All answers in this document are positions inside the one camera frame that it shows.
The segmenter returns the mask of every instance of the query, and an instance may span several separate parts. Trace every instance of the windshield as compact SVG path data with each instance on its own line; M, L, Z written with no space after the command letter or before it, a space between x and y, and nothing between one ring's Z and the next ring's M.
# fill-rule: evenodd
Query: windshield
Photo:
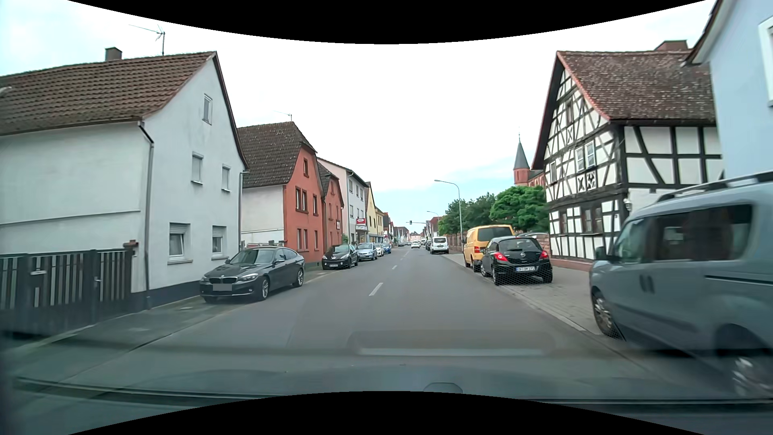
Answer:
M274 259L276 249L247 249L234 255L231 264L270 263Z

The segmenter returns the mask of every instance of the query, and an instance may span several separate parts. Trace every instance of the roof rack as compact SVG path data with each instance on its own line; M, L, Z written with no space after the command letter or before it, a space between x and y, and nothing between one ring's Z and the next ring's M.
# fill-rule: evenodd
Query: roof rack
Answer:
M658 198L656 202L672 200L676 198L676 195L684 194L685 192L690 192L692 190L699 190L700 192L698 193L705 193L705 192L710 192L712 190L729 189L731 187L736 187L736 186L731 186L730 183L733 183L735 181L743 181L743 180L754 180L757 183L769 183L773 181L773 171L753 173L751 175L737 176L735 178L728 178L726 180L712 181L711 183L704 183L704 184L698 184L696 186L685 187L683 189L674 190L673 192L668 192L667 194L662 195L660 198Z

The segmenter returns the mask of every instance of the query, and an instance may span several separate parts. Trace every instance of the car hood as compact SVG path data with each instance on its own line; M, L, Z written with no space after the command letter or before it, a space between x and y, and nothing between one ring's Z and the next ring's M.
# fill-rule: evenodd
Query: car hood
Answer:
M271 263L258 263L254 265L232 265L224 264L217 266L204 274L207 278L219 278L221 276L240 276L247 273L260 272L263 269L271 267Z

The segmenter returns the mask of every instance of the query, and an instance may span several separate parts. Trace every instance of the gray van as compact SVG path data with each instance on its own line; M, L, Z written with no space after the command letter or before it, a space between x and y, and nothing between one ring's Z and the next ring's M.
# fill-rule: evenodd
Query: gray van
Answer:
M719 368L739 396L773 397L773 172L701 184L634 211L596 251L601 331L654 339Z

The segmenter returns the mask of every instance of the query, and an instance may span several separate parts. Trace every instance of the yellow van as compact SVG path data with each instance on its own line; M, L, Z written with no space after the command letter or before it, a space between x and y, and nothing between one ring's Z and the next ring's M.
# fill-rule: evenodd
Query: yellow van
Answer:
M480 262L483 258L481 248L485 248L494 237L506 235L516 235L512 226L507 224L482 225L467 231L467 242L463 251L465 267L472 267L474 272L480 272Z

